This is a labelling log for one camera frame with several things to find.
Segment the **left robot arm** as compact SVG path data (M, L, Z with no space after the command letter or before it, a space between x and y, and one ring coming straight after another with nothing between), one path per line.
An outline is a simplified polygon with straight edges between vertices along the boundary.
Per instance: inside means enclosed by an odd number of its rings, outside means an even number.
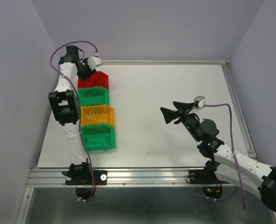
M81 109L74 82L78 79L88 80L96 70L89 65L89 59L80 58L79 51L77 46L66 46L66 54L59 60L57 86L48 94L48 99L54 118L63 128L68 143L70 166L62 174L67 181L87 184L92 180L93 173L80 134Z

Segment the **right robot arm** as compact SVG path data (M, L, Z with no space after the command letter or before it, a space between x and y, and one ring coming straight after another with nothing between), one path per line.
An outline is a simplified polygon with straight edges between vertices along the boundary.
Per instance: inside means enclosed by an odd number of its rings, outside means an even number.
M242 202L245 203L245 192L249 192L262 201L273 212L276 212L276 165L260 163L228 146L218 139L219 130L211 119L201 120L196 111L207 107L203 98L192 103L173 102L175 110L161 107L167 124L181 123L198 142L197 149L209 161L203 169L206 181L223 181L241 189Z

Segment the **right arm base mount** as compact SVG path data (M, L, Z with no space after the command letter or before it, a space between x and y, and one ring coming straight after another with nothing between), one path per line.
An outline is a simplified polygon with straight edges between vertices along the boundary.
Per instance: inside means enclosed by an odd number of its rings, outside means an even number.
M213 201L228 201L233 196L222 198L223 182L218 180L215 174L220 163L215 161L207 161L203 169L191 169L188 171L186 182L189 184L201 184L203 185L203 194L196 195Z

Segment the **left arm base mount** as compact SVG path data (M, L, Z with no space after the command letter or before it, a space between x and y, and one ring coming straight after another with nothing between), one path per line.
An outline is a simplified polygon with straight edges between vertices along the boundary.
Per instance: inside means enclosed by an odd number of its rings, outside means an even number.
M65 184L67 186L75 186L75 195L78 201L90 201L96 193L97 186L105 186L107 184L108 172L107 170L94 170L94 183L92 183L91 174L85 174L79 177L68 177L67 171L62 171L65 176Z

